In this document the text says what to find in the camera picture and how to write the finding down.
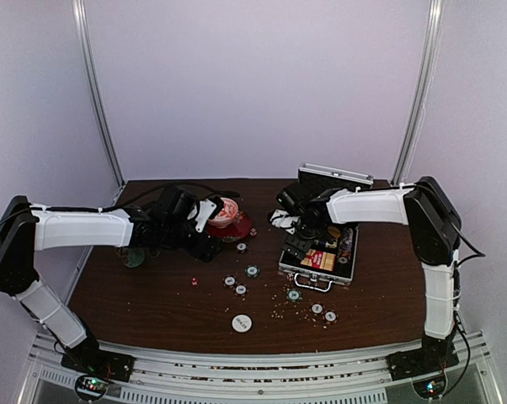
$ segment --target white backdrop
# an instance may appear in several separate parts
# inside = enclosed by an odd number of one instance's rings
[[[428,0],[94,0],[88,26],[127,179],[390,178]]]
[[[108,205],[116,186],[90,103],[71,0],[0,0],[0,219],[26,194],[47,205]],[[39,253],[35,267],[63,298],[82,249]],[[0,404],[14,402],[36,334],[0,294]]]
[[[435,176],[488,255],[462,267],[462,312],[507,402],[507,0],[448,2],[426,111],[408,178]]]

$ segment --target green poker chip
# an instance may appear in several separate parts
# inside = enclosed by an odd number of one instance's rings
[[[299,301],[302,300],[302,293],[300,290],[289,289],[287,290],[287,300],[288,301]]]
[[[246,267],[245,272],[249,278],[257,278],[261,274],[261,269],[257,265],[249,265]]]

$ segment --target wooden table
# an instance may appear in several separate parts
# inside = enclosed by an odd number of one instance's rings
[[[100,340],[207,354],[321,352],[420,338],[425,319],[424,275],[404,226],[360,225],[352,285],[335,286],[327,294],[302,290],[302,301],[286,300],[292,282],[277,268],[284,232],[271,229],[266,216],[278,207],[275,195],[289,182],[203,181],[241,193],[237,202],[252,216],[259,232],[247,241],[246,254],[237,254],[230,245],[212,263],[201,263],[184,251],[162,251],[158,258],[147,257],[140,268],[129,269],[113,248],[96,247],[70,307]],[[121,199],[158,183],[130,181]],[[246,277],[248,264],[261,268],[257,279]],[[248,286],[244,299],[224,288],[223,278],[229,274]],[[192,277],[199,280],[198,286],[192,286]],[[310,312],[315,302],[336,311],[338,322],[324,326]],[[253,320],[246,333],[232,330],[231,320],[240,313]]]

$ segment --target pink round object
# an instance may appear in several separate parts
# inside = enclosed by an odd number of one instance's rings
[[[229,198],[221,198],[221,200],[223,201],[223,209],[214,219],[209,221],[210,225],[218,227],[219,229],[229,226],[235,221],[238,215],[237,202]]]

